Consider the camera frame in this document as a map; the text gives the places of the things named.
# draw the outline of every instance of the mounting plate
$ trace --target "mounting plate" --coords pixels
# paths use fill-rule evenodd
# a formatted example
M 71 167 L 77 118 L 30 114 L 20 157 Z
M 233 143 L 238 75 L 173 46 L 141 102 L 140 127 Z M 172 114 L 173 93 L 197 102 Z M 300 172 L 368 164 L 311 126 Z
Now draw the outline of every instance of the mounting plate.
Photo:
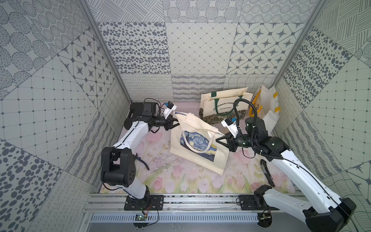
M 150 195 L 150 202 L 152 201 L 152 207 L 150 210 L 157 210 L 161 211 L 164 205 L 164 195 Z M 130 198 L 129 196 L 126 197 L 126 203 L 124 206 L 125 211 L 130 210 L 143 210 L 142 208 L 137 206 L 138 200 Z
M 241 210 L 265 210 L 255 205 L 254 195 L 239 195 Z

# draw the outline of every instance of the floral tablecloth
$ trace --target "floral tablecloth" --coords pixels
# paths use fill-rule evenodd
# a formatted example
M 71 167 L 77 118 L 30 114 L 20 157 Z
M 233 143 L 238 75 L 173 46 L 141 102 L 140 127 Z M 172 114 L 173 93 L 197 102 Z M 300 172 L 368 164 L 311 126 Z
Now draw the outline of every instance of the floral tablecloth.
M 177 111 L 191 112 L 198 115 L 199 103 L 177 103 Z M 221 124 L 214 125 L 222 133 L 226 133 Z M 256 155 L 253 159 L 243 156 L 241 148 L 235 153 L 230 152 L 223 175 L 219 175 L 198 164 L 171 154 L 171 131 L 164 128 L 156 133 L 148 133 L 134 151 L 145 161 L 150 170 L 135 161 L 136 178 L 147 185 L 151 193 L 252 193 L 268 181 L 261 169 L 260 160 Z M 251 148 L 245 148 L 244 154 L 253 157 Z M 282 193 L 294 193 L 290 179 L 274 164 L 267 161 L 275 189 Z M 125 193 L 123 190 L 109 191 L 102 186 L 100 193 Z

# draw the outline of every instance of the white paper bag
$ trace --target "white paper bag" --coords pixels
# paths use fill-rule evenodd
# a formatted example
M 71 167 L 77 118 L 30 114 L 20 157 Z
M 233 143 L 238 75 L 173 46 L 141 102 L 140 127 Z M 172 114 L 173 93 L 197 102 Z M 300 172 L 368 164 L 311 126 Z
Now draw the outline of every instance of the white paper bag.
M 192 113 L 175 112 L 174 116 L 180 125 L 171 129 L 170 153 L 222 175 L 229 149 L 216 139 L 224 134 Z
M 247 88 L 229 89 L 219 92 L 211 92 L 201 95 L 200 103 L 200 118 L 209 123 L 220 123 L 227 117 L 236 117 L 233 110 L 233 103 L 235 100 L 242 98 L 248 101 L 251 100 L 253 94 L 247 92 Z M 239 103 L 237 111 L 240 119 L 245 117 L 249 105 L 246 103 Z
M 257 115 L 264 120 L 265 129 L 271 136 L 272 130 L 275 127 L 281 108 L 278 103 L 278 93 L 275 87 L 268 89 L 261 85 L 254 94 L 252 103 L 257 109 Z M 252 108 L 249 107 L 249 116 L 254 117 Z

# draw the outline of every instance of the green bag handle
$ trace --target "green bag handle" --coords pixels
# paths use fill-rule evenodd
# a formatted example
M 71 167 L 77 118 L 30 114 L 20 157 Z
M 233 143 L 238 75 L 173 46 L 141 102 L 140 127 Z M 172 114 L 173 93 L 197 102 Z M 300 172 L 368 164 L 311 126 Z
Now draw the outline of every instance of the green bag handle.
M 216 97 L 216 92 L 211 92 L 211 97 Z M 219 101 L 219 98 L 214 99 L 214 101 L 215 101 L 215 111 L 216 111 L 216 114 L 217 114 L 217 115 L 219 115 L 219 116 L 227 116 L 227 115 L 229 115 L 230 113 L 232 113 L 233 109 L 231 109 L 229 112 L 225 112 L 225 113 L 220 114 L 220 113 L 218 112 L 218 101 Z

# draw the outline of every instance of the vent grille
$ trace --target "vent grille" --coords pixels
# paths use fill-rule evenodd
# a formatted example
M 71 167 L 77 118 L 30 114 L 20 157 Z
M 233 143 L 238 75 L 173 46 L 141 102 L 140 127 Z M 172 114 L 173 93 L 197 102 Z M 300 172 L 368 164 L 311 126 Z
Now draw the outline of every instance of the vent grille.
M 150 212 L 147 221 L 135 221 L 136 213 L 94 213 L 91 222 L 151 223 L 157 221 L 157 212 Z M 257 213 L 159 213 L 159 222 L 253 222 Z

